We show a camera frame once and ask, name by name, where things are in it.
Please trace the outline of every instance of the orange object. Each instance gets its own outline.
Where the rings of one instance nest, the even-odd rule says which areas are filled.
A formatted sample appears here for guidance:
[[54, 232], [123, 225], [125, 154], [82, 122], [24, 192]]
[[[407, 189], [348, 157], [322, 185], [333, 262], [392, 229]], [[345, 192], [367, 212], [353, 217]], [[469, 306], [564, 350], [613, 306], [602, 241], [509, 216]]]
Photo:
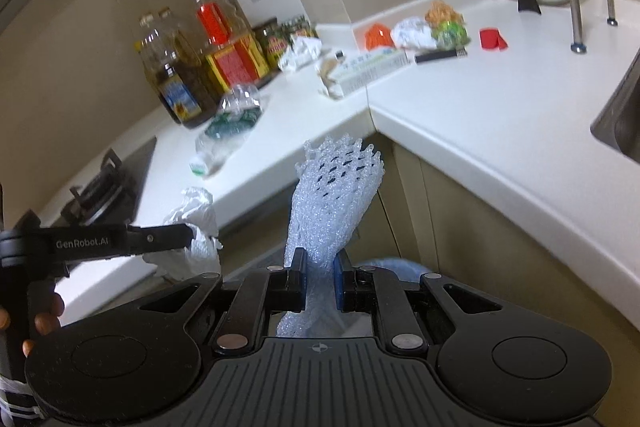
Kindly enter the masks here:
[[465, 23], [462, 15], [441, 0], [435, 0], [431, 3], [431, 8], [424, 16], [424, 19], [429, 23], [431, 28], [437, 28], [443, 22]]
[[380, 46], [396, 47], [394, 40], [391, 38], [391, 30], [383, 24], [374, 24], [364, 34], [364, 38], [368, 51]]

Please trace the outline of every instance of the white countertop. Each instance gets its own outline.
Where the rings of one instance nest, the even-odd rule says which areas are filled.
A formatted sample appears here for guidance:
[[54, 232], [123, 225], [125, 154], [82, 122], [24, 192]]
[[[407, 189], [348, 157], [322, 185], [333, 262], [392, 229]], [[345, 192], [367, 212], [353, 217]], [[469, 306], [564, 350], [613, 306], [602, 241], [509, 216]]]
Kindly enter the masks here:
[[[202, 128], [177, 126], [163, 107], [143, 118], [112, 144], [120, 157], [126, 157], [151, 137], [158, 138], [135, 224], [160, 225], [182, 201], [184, 188], [202, 186], [213, 195], [218, 225], [224, 227], [298, 179], [294, 166], [304, 159], [305, 141], [345, 133], [363, 138], [375, 131], [365, 90], [340, 101], [321, 91], [322, 82], [313, 68], [277, 76], [261, 90], [264, 113], [247, 141], [206, 179], [194, 176], [189, 168]], [[60, 215], [71, 186], [84, 185], [95, 176], [101, 159], [102, 155], [94, 158], [39, 212], [45, 225]], [[153, 265], [138, 257], [82, 264], [57, 286], [66, 303], [62, 321], [73, 322], [95, 311], [154, 271]]]
[[[541, 17], [508, 0], [477, 0], [464, 8], [467, 58], [409, 66], [340, 102], [320, 93], [312, 68], [281, 75], [264, 89], [265, 114], [244, 147], [207, 180], [188, 168], [197, 132], [159, 108], [113, 145], [126, 156], [158, 136], [136, 223], [161, 223], [181, 190], [201, 185], [224, 226], [295, 181], [306, 140], [377, 129], [500, 210], [640, 328], [640, 166], [590, 133], [640, 47], [640, 5], [618, 1], [619, 28], [606, 25], [605, 5], [584, 6], [584, 56], [569, 49], [568, 9], [543, 8]], [[480, 49], [484, 26], [500, 28], [508, 51]], [[61, 188], [41, 212], [45, 223], [99, 160]], [[63, 318], [95, 310], [151, 272], [137, 258], [83, 264], [58, 286]]]
[[[519, 225], [640, 328], [640, 165], [590, 126], [640, 48], [638, 5], [583, 7], [588, 53], [569, 10], [517, 14], [503, 0], [465, 11], [468, 58], [412, 66], [369, 86], [376, 129]], [[505, 52], [483, 51], [496, 26]]]

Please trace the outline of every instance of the white foam netting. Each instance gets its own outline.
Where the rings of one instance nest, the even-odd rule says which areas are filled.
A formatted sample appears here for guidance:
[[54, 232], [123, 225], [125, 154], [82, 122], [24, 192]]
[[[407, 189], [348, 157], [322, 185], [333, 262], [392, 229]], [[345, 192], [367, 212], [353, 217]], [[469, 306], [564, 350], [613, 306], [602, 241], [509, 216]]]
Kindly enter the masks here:
[[285, 261], [296, 248], [307, 252], [306, 310], [287, 313], [278, 325], [280, 337], [330, 337], [340, 323], [335, 307], [333, 261], [347, 245], [382, 182], [384, 164], [372, 145], [345, 135], [327, 137], [306, 161], [296, 165], [300, 182], [291, 201]]

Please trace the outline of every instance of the finger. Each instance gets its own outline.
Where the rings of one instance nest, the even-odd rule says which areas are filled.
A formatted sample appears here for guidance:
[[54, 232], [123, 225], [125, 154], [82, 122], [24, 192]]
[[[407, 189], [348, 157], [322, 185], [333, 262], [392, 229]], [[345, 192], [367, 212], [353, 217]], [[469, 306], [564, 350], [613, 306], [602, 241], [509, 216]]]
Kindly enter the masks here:
[[50, 313], [39, 313], [34, 320], [36, 330], [41, 335], [48, 335], [60, 327], [60, 321]]
[[56, 317], [60, 317], [65, 312], [65, 301], [62, 300], [62, 297], [54, 293], [53, 294], [53, 304], [51, 305], [51, 313], [53, 313]]
[[0, 308], [0, 331], [5, 330], [11, 324], [11, 317], [9, 312], [4, 308]]
[[35, 342], [33, 341], [24, 341], [22, 343], [22, 352], [24, 353], [25, 357], [29, 356], [29, 353], [31, 352], [31, 349], [33, 349], [34, 345], [35, 345]]

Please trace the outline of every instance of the crumpled plastic bag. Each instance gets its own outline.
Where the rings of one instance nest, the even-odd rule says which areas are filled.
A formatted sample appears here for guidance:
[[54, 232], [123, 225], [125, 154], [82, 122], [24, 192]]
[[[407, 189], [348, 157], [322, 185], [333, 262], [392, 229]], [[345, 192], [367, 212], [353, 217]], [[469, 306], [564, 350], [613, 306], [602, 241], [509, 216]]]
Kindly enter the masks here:
[[158, 266], [160, 275], [173, 280], [184, 281], [201, 273], [220, 273], [218, 250], [222, 248], [216, 239], [218, 224], [213, 209], [213, 196], [200, 187], [182, 191], [182, 204], [174, 208], [164, 219], [163, 225], [185, 223], [194, 232], [190, 248], [166, 252], [145, 253], [146, 263]]
[[300, 182], [291, 201], [285, 263], [295, 249], [305, 248], [306, 310], [287, 313], [278, 324], [279, 337], [331, 338], [356, 317], [335, 304], [335, 255], [347, 245], [375, 196], [384, 164], [380, 152], [348, 135], [326, 138], [317, 149], [305, 144], [306, 161], [296, 165]]
[[431, 36], [431, 27], [421, 17], [409, 17], [391, 30], [391, 38], [398, 48], [434, 50], [438, 47]]
[[293, 46], [289, 46], [278, 61], [278, 67], [284, 73], [295, 73], [307, 64], [318, 60], [322, 52], [322, 41], [311, 37], [293, 37]]

